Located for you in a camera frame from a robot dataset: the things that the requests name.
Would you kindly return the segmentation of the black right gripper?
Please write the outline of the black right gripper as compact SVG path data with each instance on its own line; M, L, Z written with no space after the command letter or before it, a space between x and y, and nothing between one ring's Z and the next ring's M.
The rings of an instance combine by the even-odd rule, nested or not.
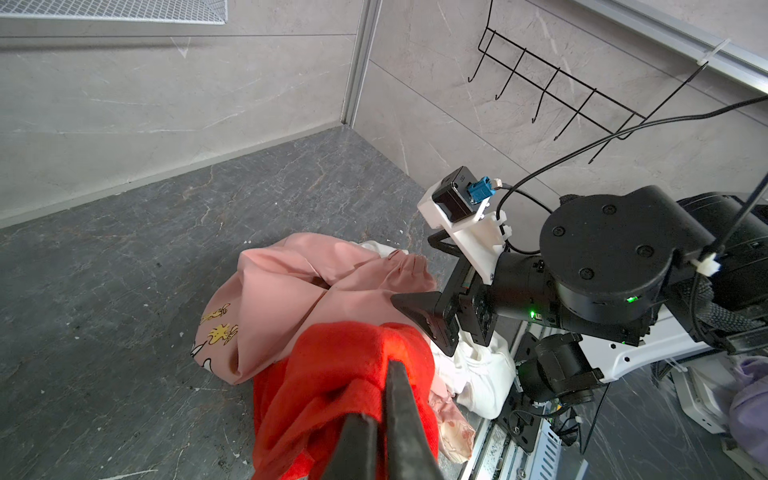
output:
M561 302L542 257L504 251L493 282L486 285L448 238L443 230L428 237L431 247L458 259L445 289L390 298L443 354L454 355L460 332L468 333L477 344L489 345L496 327L507 320L561 326Z

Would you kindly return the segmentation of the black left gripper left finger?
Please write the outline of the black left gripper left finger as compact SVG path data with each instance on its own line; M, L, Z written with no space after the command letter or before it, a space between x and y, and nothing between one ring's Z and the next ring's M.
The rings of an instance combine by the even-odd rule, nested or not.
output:
M377 454L378 422L366 415L349 414L321 479L374 480Z

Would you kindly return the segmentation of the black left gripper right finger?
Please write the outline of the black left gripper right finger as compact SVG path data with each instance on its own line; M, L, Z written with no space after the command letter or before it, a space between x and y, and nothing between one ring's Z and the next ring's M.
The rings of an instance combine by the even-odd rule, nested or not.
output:
M405 365L388 363L385 392L387 474L394 480L441 480Z

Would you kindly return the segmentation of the red cloth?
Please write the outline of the red cloth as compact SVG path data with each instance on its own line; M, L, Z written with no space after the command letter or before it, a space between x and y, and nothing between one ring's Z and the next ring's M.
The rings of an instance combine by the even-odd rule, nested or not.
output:
M318 479L348 414L384 419L390 361L407 371L430 451L439 451L429 405L435 366L429 344L414 327L345 321L313 325L291 354L253 380L254 476Z

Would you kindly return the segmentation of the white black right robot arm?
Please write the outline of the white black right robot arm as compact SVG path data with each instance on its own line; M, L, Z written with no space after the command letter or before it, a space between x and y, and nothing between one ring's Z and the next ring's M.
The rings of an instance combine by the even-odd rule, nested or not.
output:
M502 215L426 195L429 242L455 256L445 289L393 305L445 354L468 333L526 321L553 334L524 346L532 401L588 402L593 390L663 359L767 344L767 204L704 193L674 200L647 186L623 196L570 195L546 219L534 253L508 246Z

